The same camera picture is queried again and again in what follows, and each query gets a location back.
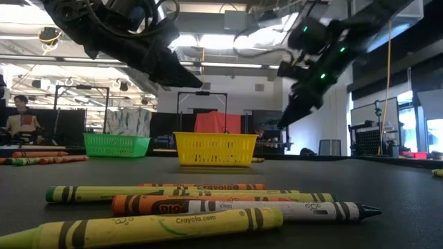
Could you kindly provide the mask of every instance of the man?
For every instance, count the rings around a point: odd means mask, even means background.
[[[37,128],[40,128],[40,124],[37,121],[37,116],[33,114],[26,105],[28,104],[28,98],[24,95],[17,95],[14,97],[14,103],[17,111],[9,116],[6,123],[6,129],[12,136],[24,132],[33,132]]]

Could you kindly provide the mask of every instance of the metal frame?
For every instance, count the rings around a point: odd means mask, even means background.
[[[228,119],[228,94],[227,93],[211,93],[211,92],[205,92],[207,95],[223,95],[226,99],[224,103],[224,132],[226,133],[228,131],[228,127],[226,126],[226,121]],[[179,91],[177,93],[177,114],[179,114],[179,107],[180,107],[180,95],[182,94],[194,94],[196,96],[203,96],[203,94],[199,95],[199,92],[186,92],[186,91]]]
[[[55,86],[55,96],[54,96],[54,110],[57,110],[57,102],[58,102],[58,98],[63,96],[63,93],[60,94],[60,96],[58,95],[58,89],[60,88],[65,88],[66,90],[69,90],[73,87],[75,87],[76,89],[79,90],[91,90],[91,89],[104,89],[106,90],[106,101],[105,101],[105,123],[103,124],[103,134],[106,134],[106,121],[108,118],[108,101],[109,101],[109,87],[104,87],[104,86],[85,86],[85,85],[77,85],[77,86]]]

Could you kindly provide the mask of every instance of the yellow crayon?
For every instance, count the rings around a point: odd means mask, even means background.
[[[331,194],[301,194],[297,190],[177,190],[175,187],[89,187],[57,186],[46,193],[50,203],[74,203],[110,201],[116,195],[160,195],[160,196],[279,196],[293,201],[332,202]]]
[[[443,169],[434,169],[434,170],[432,171],[432,174],[433,174],[434,176],[443,177]]]
[[[0,237],[0,248],[75,249],[129,246],[156,241],[266,230],[282,226],[278,208],[204,214],[133,216],[54,222]]]

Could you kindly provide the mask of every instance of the table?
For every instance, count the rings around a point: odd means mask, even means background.
[[[281,230],[163,242],[154,248],[442,248],[443,178],[428,169],[365,160],[267,160],[247,169],[179,167],[177,158],[92,158],[64,165],[0,166],[0,235],[41,223],[111,216],[109,205],[47,205],[52,185],[265,183],[329,192],[383,210],[358,224],[284,224]],[[152,248],[134,246],[131,248]]]

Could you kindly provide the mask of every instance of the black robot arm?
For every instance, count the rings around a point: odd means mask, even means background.
[[[95,59],[100,51],[147,73],[163,86],[201,87],[202,83],[180,65],[169,48],[179,36],[173,20],[157,22],[154,0],[42,0],[54,23],[85,53]],[[136,31],[143,19],[151,19],[140,34]]]
[[[283,128],[319,109],[323,95],[345,69],[369,45],[380,30],[413,0],[374,0],[354,16],[328,26],[305,17],[288,38],[288,47],[302,51],[295,62],[281,62],[278,76],[297,80],[291,87],[289,104],[278,126]],[[316,62],[307,61],[309,68],[295,66],[306,55],[315,55]]]

